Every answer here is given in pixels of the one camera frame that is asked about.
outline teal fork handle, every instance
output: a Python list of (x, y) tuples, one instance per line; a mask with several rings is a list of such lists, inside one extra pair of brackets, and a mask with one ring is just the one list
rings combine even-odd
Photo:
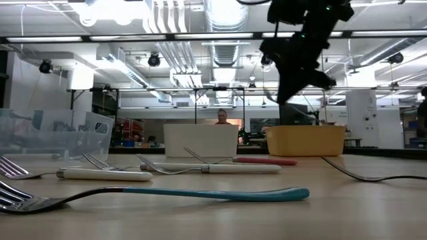
[(278, 201), (299, 201), (307, 198), (310, 191), (301, 187), (289, 187), (273, 191), (260, 192), (237, 192), (237, 191), (198, 191), (160, 188), (138, 188), (125, 187), (124, 193), (145, 193), (154, 195), (171, 195), (182, 197), (205, 197), (212, 199), (227, 199), (234, 201), (257, 201), (257, 202), (278, 202)]

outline person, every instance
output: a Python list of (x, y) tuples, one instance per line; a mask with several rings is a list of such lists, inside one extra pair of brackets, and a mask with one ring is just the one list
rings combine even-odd
[(231, 124), (227, 122), (227, 112), (224, 109), (218, 110), (218, 122), (215, 124)]
[(427, 137), (427, 87), (421, 90), (424, 101), (418, 106), (416, 116), (418, 118), (417, 137)]

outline yellow plastic container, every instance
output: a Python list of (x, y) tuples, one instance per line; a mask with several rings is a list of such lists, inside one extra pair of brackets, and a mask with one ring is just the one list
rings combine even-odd
[(344, 148), (344, 126), (275, 126), (266, 129), (268, 151), (281, 157), (338, 156)]

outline transparent bin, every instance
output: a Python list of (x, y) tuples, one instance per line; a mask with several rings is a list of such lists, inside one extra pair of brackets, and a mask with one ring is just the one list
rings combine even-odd
[(344, 148), (344, 126), (275, 126), (266, 129), (268, 151), (281, 157), (338, 156)]
[(82, 153), (106, 160), (113, 119), (72, 110), (0, 109), (0, 154), (34, 166), (79, 165)]

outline red handle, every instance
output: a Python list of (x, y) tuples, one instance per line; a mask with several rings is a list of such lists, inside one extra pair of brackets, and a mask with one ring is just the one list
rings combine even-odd
[(234, 162), (238, 163), (264, 163), (274, 165), (296, 165), (296, 160), (291, 159), (263, 159), (263, 158), (252, 158), (252, 157), (238, 157), (233, 159)]

